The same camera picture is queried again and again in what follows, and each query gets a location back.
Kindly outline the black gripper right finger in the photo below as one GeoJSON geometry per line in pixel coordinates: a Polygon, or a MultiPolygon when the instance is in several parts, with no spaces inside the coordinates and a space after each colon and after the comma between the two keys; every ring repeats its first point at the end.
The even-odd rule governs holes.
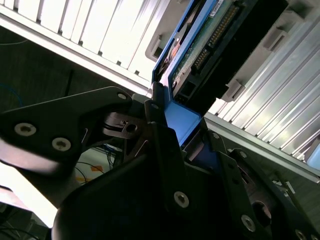
{"type": "Polygon", "coordinates": [[[208,224],[215,240],[316,240],[318,232],[242,150],[206,132],[208,224]]]}

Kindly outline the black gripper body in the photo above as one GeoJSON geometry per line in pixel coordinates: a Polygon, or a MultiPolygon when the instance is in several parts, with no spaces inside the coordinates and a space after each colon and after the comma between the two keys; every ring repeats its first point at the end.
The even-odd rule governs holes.
{"type": "Polygon", "coordinates": [[[141,156],[74,191],[54,220],[54,240],[248,240],[239,206],[231,206],[220,152],[185,164],[188,191],[162,196],[152,159],[141,156]]]}

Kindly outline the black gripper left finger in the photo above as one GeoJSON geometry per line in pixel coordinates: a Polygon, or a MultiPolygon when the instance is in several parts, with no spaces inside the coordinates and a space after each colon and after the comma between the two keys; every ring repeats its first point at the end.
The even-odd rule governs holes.
{"type": "Polygon", "coordinates": [[[0,158],[55,181],[81,154],[123,139],[123,162],[74,190],[61,213],[185,213],[189,180],[176,133],[164,113],[164,91],[138,102],[110,86],[4,112],[0,158]]]}

